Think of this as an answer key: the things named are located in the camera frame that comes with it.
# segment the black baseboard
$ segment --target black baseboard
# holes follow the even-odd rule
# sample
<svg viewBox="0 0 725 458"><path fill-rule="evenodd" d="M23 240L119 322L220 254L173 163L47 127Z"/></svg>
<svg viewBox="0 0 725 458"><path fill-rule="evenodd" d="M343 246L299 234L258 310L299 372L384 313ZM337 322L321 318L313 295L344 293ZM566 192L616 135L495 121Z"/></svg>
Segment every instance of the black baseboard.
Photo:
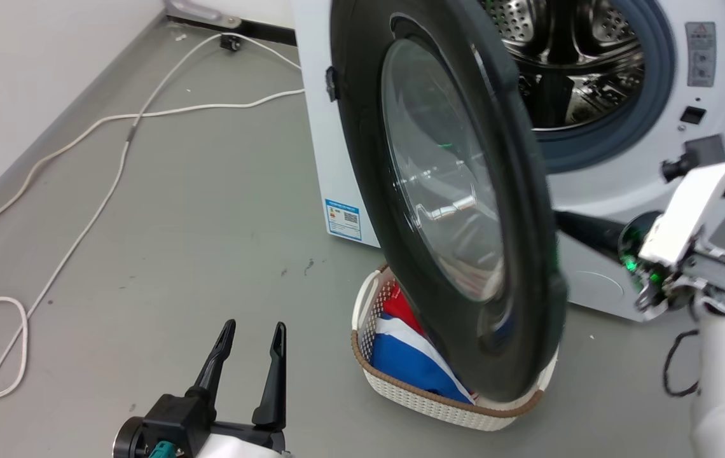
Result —
<svg viewBox="0 0 725 458"><path fill-rule="evenodd" d="M252 22L251 20L241 20L241 24L237 28L228 29L218 25L187 20L187 18L167 18L168 20L179 24L188 24L195 27L202 27L203 29L215 30L217 32L235 32L236 34L246 35L247 37L256 38L258 40L273 41L274 43L281 43L289 46L298 46L298 42L295 40L295 31L285 27L278 27L277 25L262 24L260 22Z"/></svg>

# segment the white cable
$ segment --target white cable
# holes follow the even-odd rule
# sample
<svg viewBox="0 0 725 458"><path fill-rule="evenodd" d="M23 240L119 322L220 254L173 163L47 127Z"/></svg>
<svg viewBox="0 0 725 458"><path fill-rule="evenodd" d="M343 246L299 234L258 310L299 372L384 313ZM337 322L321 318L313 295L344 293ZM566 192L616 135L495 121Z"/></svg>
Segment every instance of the white cable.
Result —
<svg viewBox="0 0 725 458"><path fill-rule="evenodd" d="M48 282L46 282L45 287L43 287L43 290L40 292L38 297L34 300L34 304L32 305L31 309L27 312L25 307L23 307L23 304L21 304L19 301L13 298L5 298L5 296L0 296L0 302L8 302L10 304L13 304L18 311L20 312L20 327L16 331L13 339L9 342L9 345L7 345L6 350L4 350L4 353L0 357L0 368L4 363L4 360L8 356L9 352L17 342L17 339L19 338L20 334L23 334L23 343L22 343L22 350L20 351L20 368L18 369L18 374L15 379L15 381L8 386L8 388L4 389L3 391L0 391L0 398L10 394L14 391L14 389L17 388L17 386L20 385L20 382L23 379L24 373L26 371L26 359L28 356L28 347L29 347L29 318L33 315L34 311L37 310L38 305L40 305L40 302L43 301L43 298L48 293L49 289L51 289L52 284L54 284L55 279L58 275L60 275L61 270L63 270L63 267L66 265L67 261L69 261L69 258L71 258L71 255L74 254L74 250L77 249L77 247L80 245L81 241L86 237L86 234L92 229L92 226L94 226L94 223L96 223L97 218L100 217L100 214L102 214L103 210L106 208L107 203L111 199L113 192L116 190L116 186L119 185L119 181L122 177L122 171L124 171L125 168L125 160L127 158L128 149L130 147L130 143L133 141L136 127L139 124L139 121L142 117L154 117L154 116L165 116L170 114L176 114L176 113L187 113L191 111L196 110L203 110L203 109L209 109L209 108L252 108L257 107L260 104L264 104L264 102L272 101L273 99L278 99L280 97L284 97L287 95L296 95L296 94L302 94L305 92L304 89L299 90L288 90L284 92L279 92L277 94L269 95L264 97L263 99L259 99L255 102L250 102L249 104L206 104L206 105L197 105L193 107L185 107L185 108L176 108L171 110L165 110L162 112L155 112L155 113L145 113L145 111L148 109L148 106L153 102L153 99L156 98L156 95L159 94L159 91L162 90L162 88L165 86L167 81L170 79L170 77L176 72L176 70L179 69L179 67L182 66L182 64L190 57L194 52L196 52L200 47L202 47L204 44L209 43L209 41L212 41L216 38L221 37L222 35L230 35L233 37L239 37L243 38L246 41L249 41L250 43L254 43L261 48L268 50L269 52L272 52L272 54L277 55L282 60L286 61L287 63L293 65L293 67L296 67L297 69L300 69L298 64L295 64L293 61L290 61L283 55L281 55L279 52L276 52L276 50L271 49L269 46L266 46L264 44L258 43L258 41L252 40L252 38L244 37L243 35L239 34L233 34L232 32L224 32L224 34L218 34L213 35L210 38L207 38L205 41L202 41L202 43L197 44L197 46L194 47L194 49L190 50L187 55L185 55L182 60L179 61L179 63L176 64L176 66L173 67L173 69L170 70L170 72L167 73L164 79L162 79L162 82L159 83L159 85L156 87L155 90L153 90L153 93L148 97L148 101L145 102L145 105L142 107L142 109L139 111L139 113L136 114L126 114L126 115L116 115L116 116L108 116L104 117L97 122L95 122L91 127L88 128L84 133L82 133L77 139L75 139L73 142L70 142L68 145L66 145L63 148L60 148L60 150L55 151L52 154L49 154L46 157L43 157L43 159L40 159L29 171L29 174L26 176L26 180L23 183L23 186L20 187L20 190L17 192L16 195L14 195L13 198L11 198L7 203L5 203L0 208L0 214L2 214L4 211L7 211L9 207L14 205L17 200L20 199L20 197L26 192L26 190L29 188L29 185L31 185L32 177L37 173L40 168L46 164L46 162L49 162L49 160L54 159L57 156L60 156L61 154L65 153L69 149L73 148L75 145L77 145L79 142L83 141L90 133L92 133L97 127L100 125L103 125L104 123L108 121L116 121L120 119L134 119L134 124L131 125L130 133L128 134L128 139L125 142L124 147L122 148L122 153L119 160L119 168L116 171L116 177L114 178L113 184L111 188L109 189L109 192L107 193L106 197L103 199L102 203L100 203L99 208L97 208L97 211L95 212L92 219L89 221L89 223L86 225L86 227L83 229L83 231L78 236L77 240L74 241L72 246L69 248L69 251L66 252L66 255L63 257L63 259L60 261L60 263L57 265L57 269L55 269L54 273L52 273L52 276L48 279Z"/></svg>

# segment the basket handle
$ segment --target basket handle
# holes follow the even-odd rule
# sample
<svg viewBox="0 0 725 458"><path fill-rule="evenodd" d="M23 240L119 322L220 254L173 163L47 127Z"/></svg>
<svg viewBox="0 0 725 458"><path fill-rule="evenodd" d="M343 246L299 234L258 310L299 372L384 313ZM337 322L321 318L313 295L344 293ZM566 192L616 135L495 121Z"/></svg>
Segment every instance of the basket handle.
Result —
<svg viewBox="0 0 725 458"><path fill-rule="evenodd" d="M357 293L357 299L354 301L354 312L351 313L351 330L357 330L357 322L359 322L360 313L365 311L363 305L371 303L371 294L376 292L376 287L380 283L380 274L381 272L379 269L374 270L374 272L368 274L368 277L362 282L362 286L360 286L360 290Z"/></svg>

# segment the blue and white sticker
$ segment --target blue and white sticker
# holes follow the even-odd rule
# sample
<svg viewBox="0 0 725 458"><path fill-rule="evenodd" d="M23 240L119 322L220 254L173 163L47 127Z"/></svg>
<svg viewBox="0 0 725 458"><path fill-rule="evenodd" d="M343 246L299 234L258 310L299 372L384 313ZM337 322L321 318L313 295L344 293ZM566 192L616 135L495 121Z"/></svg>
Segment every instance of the blue and white sticker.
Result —
<svg viewBox="0 0 725 458"><path fill-rule="evenodd" d="M363 241L360 232L360 209L326 199L328 231L334 235Z"/></svg>

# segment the brown basket rim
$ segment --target brown basket rim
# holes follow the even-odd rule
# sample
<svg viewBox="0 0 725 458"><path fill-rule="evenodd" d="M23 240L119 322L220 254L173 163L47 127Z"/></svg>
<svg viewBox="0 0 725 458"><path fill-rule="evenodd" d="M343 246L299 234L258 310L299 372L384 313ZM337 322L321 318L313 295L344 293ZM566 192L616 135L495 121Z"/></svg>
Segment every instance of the brown basket rim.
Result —
<svg viewBox="0 0 725 458"><path fill-rule="evenodd" d="M388 264L383 264L378 268L378 270L380 272L385 272L385 269L387 268ZM401 380L397 380L394 377L389 376L385 372L379 371L371 366L371 363L369 363L368 360L363 357L363 354L360 351L359 342L357 342L357 330L351 331L351 349L352 351L354 351L354 357L356 357L357 363L359 363L363 371L366 371L372 376L383 380L383 382L402 388L404 389L404 391L407 391L411 394L415 394L436 403L450 406L450 408L458 408L467 412L478 413L493 418L515 418L520 417L521 415L531 411L531 409L535 408L535 406L537 406L537 403L540 402L541 398L543 397L543 390L538 389L526 403L524 403L522 406L518 406L518 408L510 410L494 410L490 408L483 408L482 406L476 406L473 404L461 403L459 401L455 401L449 398L444 398L438 394L429 393L427 391L424 391L423 389L416 388L415 386L408 385L407 383L402 382Z"/></svg>

